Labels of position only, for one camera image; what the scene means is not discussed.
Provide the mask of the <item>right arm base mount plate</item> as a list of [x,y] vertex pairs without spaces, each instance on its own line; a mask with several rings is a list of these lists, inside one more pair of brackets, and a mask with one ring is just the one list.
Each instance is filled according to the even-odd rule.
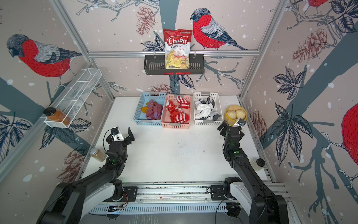
[[207,188],[207,193],[210,194],[212,201],[219,200],[236,200],[249,202],[251,201],[250,194],[243,184],[230,184],[228,189],[223,185],[211,185]]

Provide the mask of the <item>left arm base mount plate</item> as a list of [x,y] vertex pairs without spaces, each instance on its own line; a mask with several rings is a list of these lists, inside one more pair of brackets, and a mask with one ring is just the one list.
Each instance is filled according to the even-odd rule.
[[123,187],[123,194],[122,196],[114,195],[110,201],[111,202],[135,202],[137,198],[138,187],[131,186],[131,187]]

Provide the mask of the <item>red snowflake sock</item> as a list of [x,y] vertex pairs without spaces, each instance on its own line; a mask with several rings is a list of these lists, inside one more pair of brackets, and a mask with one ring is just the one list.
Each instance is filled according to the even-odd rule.
[[171,100],[167,100],[165,109],[170,114],[173,114],[177,110],[177,106]]

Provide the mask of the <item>red santa pattern sock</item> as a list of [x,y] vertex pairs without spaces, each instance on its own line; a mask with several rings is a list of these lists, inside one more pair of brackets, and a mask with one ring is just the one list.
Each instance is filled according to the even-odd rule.
[[184,113],[183,110],[178,110],[178,109],[175,109],[171,113],[170,118],[172,123],[179,123],[179,124],[185,124],[190,120],[190,116],[187,113]]

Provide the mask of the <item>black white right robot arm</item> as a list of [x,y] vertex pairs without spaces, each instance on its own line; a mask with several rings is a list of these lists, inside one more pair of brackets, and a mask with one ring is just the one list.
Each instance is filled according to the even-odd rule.
[[267,187],[240,147],[240,141],[244,137],[241,129],[245,124],[240,119],[239,125],[233,127],[224,120],[217,128],[224,137],[222,151],[225,160],[238,174],[238,177],[225,179],[224,195],[227,199],[234,198],[240,203],[250,224],[288,224],[286,200]]

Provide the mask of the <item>red white striped sock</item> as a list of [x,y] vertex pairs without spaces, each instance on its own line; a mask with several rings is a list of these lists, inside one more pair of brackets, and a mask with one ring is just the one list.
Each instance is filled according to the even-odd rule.
[[176,98],[180,108],[182,109],[189,109],[190,108],[190,102],[183,98],[182,96],[177,96]]

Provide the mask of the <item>purple yellow sock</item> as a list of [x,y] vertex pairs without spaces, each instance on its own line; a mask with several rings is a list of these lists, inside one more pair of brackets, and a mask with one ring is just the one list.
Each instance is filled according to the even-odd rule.
[[155,101],[150,100],[146,103],[146,106],[142,107],[142,113],[149,113],[150,111],[153,111],[153,107],[155,106]]
[[160,120],[163,111],[163,106],[155,101],[153,111],[146,113],[146,119],[148,120]]

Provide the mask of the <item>white grey patterned sock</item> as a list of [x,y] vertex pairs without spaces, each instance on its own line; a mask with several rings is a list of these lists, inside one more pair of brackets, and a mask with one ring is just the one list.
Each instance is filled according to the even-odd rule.
[[213,99],[211,96],[209,96],[209,97],[207,98],[206,104],[209,106],[209,108],[210,108],[211,110],[213,110],[213,109],[215,108],[215,105],[216,105],[214,99]]

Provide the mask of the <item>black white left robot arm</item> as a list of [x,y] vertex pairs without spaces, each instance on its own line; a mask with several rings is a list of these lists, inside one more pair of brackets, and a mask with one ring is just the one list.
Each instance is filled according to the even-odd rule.
[[124,194],[118,178],[128,158],[127,147],[135,140],[131,130],[123,137],[118,127],[111,129],[106,163],[95,173],[75,182],[57,185],[42,210],[38,224],[78,224],[82,217],[100,202]]

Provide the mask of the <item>purple yellow sock top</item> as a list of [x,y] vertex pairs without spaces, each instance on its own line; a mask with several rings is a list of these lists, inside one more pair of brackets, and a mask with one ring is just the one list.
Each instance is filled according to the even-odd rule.
[[146,119],[148,120],[160,120],[163,111],[163,106],[155,101],[153,111],[146,113]]

